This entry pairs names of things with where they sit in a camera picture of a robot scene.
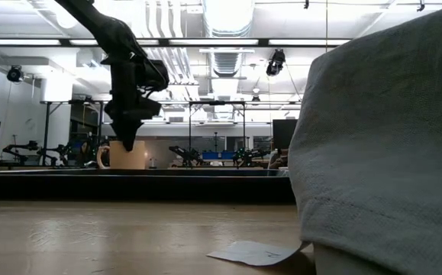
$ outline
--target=security camera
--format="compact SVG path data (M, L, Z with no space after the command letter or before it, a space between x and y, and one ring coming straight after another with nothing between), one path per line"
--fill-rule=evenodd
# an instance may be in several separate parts
M7 73L7 79L13 83L21 83L24 81L24 73L22 72L22 66L12 65L11 69Z
M272 58L268 62L268 67L266 68L267 76L276 76L282 71L283 64L285 62L285 54L283 50L275 50Z

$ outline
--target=wooden table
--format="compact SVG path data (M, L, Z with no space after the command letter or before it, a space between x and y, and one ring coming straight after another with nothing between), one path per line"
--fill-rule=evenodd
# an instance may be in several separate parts
M240 240L297 247L295 206L0 202L0 275L312 274L205 256Z

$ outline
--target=ceiling duct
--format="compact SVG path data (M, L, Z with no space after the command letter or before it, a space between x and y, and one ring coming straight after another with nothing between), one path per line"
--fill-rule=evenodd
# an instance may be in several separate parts
M202 0L204 28L209 37L248 37L254 0ZM243 61L242 53L210 53L214 73L233 77Z

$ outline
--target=mug handle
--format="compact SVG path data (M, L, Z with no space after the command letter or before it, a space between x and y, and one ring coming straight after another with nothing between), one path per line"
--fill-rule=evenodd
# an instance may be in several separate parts
M111 151L111 148L109 146L101 146L98 148L97 150L97 164L98 164L98 168L100 169L110 169L110 167L105 166L102 163L102 153L104 152L104 150L108 150L109 152Z

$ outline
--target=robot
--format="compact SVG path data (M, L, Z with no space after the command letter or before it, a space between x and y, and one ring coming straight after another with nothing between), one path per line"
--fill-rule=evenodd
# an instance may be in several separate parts
M55 1L90 31L108 55L102 64L111 67L112 100L105 112L118 140L131 151L141 121L160 113L161 104L148 97L168 87L163 61L149 60L127 24L98 12L93 0Z

